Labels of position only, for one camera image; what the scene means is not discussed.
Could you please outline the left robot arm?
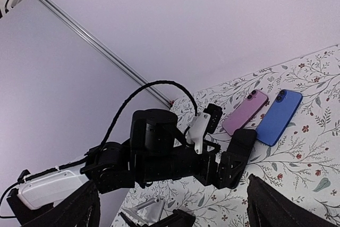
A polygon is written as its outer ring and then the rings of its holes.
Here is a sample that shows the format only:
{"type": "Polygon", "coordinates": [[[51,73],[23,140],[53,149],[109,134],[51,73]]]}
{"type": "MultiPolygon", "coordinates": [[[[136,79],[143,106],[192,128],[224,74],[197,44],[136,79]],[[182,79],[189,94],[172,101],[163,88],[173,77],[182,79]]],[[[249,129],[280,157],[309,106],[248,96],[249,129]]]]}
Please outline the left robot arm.
{"type": "Polygon", "coordinates": [[[192,176],[204,186],[237,187],[257,133],[237,129],[219,161],[220,146],[205,136],[215,131],[222,114],[209,105],[198,113],[186,133],[177,128],[177,115],[166,110],[134,112],[129,139],[90,149],[85,158],[31,174],[25,170],[4,194],[21,224],[43,215],[88,181],[105,194],[121,188],[192,176]]]}

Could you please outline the white folding stand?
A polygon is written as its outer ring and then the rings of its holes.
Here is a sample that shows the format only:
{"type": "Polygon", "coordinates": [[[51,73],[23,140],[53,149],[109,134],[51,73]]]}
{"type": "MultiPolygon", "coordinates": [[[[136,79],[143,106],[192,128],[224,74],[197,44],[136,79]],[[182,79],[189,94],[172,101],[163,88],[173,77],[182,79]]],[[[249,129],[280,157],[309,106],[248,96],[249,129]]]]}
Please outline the white folding stand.
{"type": "Polygon", "coordinates": [[[165,201],[161,198],[150,198],[133,207],[122,207],[119,216],[126,223],[151,226],[160,221],[165,201]]]}

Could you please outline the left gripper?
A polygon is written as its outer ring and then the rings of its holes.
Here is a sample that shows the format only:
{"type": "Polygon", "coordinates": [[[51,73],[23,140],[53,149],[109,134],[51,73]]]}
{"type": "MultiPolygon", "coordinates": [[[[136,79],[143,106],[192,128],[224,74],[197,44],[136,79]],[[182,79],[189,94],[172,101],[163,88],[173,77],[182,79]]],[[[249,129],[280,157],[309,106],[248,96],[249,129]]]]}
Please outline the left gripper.
{"type": "Polygon", "coordinates": [[[220,145],[206,139],[202,153],[186,144],[177,128],[176,114],[160,109],[135,111],[130,132],[130,163],[134,180],[145,188],[149,183],[179,180],[193,176],[202,185],[213,183],[217,172],[217,188],[237,187],[246,166],[246,158],[223,152],[217,171],[216,154],[220,145]]]}

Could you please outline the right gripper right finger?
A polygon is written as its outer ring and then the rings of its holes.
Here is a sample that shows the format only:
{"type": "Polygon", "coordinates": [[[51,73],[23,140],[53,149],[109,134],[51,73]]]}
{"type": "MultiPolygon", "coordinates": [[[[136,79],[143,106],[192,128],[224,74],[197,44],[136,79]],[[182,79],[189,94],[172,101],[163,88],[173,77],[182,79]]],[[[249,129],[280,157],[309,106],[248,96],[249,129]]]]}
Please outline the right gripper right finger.
{"type": "Polygon", "coordinates": [[[272,186],[251,174],[247,187],[249,224],[254,226],[334,226],[291,202],[272,186]]]}

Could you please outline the small black phone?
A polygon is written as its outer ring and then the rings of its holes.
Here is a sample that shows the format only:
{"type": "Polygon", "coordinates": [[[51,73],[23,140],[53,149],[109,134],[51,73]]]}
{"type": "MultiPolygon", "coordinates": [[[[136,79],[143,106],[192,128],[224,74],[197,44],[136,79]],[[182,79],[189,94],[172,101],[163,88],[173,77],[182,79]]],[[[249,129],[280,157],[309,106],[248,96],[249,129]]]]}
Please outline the small black phone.
{"type": "Polygon", "coordinates": [[[227,152],[242,163],[247,164],[251,155],[254,143],[257,139],[257,132],[254,129],[237,129],[227,148],[227,152]]]}

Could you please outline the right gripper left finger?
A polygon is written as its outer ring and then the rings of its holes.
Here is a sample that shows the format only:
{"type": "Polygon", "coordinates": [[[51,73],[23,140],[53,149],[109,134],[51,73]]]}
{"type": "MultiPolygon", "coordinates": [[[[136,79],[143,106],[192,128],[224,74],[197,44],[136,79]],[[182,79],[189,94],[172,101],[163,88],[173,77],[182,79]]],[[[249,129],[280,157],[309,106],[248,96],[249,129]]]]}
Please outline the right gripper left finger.
{"type": "Polygon", "coordinates": [[[100,199],[93,181],[88,181],[57,206],[22,221],[21,226],[99,226],[100,199]]]}

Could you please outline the black folding phone stand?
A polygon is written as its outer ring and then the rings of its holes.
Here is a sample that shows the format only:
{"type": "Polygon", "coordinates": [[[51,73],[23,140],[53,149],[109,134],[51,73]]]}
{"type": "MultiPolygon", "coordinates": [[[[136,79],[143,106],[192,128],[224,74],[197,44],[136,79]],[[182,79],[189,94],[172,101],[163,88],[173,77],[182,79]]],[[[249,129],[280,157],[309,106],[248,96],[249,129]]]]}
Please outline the black folding phone stand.
{"type": "Polygon", "coordinates": [[[196,221],[196,217],[181,209],[173,210],[173,214],[152,224],[150,227],[192,227],[196,221]]]}

